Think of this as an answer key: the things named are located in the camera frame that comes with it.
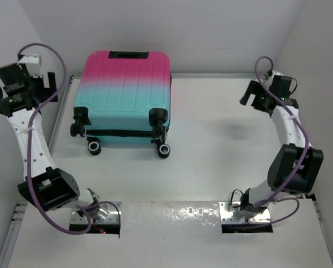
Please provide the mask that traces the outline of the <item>pink suitcase with dark lining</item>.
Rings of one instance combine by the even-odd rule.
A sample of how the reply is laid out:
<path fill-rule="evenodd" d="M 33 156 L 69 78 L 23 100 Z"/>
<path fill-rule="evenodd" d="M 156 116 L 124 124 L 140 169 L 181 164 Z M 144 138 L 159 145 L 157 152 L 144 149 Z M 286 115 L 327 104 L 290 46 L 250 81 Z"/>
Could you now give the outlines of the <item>pink suitcase with dark lining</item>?
<path fill-rule="evenodd" d="M 108 142 L 155 144 L 166 159 L 171 121 L 170 59 L 159 51 L 92 52 L 86 61 L 73 105 L 72 137 L 86 137 L 98 155 Z"/>

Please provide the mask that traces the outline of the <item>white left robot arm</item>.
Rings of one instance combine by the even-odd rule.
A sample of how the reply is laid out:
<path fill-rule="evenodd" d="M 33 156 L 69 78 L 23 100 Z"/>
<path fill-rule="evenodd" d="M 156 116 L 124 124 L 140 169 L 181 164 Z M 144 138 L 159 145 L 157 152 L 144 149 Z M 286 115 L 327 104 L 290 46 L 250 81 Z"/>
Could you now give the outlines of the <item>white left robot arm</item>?
<path fill-rule="evenodd" d="M 49 88 L 44 87 L 42 77 L 28 74 L 23 64 L 0 67 L 0 114 L 13 128 L 23 159 L 24 181 L 18 191 L 45 212 L 67 207 L 77 212 L 85 208 L 94 214 L 95 193 L 81 190 L 72 175 L 58 168 L 46 143 L 37 108 L 56 92 L 55 74 L 47 76 Z"/>

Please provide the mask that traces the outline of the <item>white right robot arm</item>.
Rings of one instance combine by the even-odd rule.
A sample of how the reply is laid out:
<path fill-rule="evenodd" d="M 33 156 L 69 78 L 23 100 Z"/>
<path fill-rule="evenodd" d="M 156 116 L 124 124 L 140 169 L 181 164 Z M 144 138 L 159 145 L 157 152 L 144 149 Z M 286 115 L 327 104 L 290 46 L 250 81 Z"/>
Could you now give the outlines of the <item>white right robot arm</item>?
<path fill-rule="evenodd" d="M 289 195 L 309 194 L 324 160 L 322 150 L 313 148 L 301 128 L 299 105 L 291 98 L 292 80 L 274 72 L 266 79 L 268 90 L 264 90 L 260 82 L 252 80 L 240 99 L 244 106 L 251 95 L 255 96 L 251 106 L 270 116 L 280 142 L 267 179 L 246 190 L 240 198 L 240 210 L 245 213 L 261 213 L 271 202 Z"/>

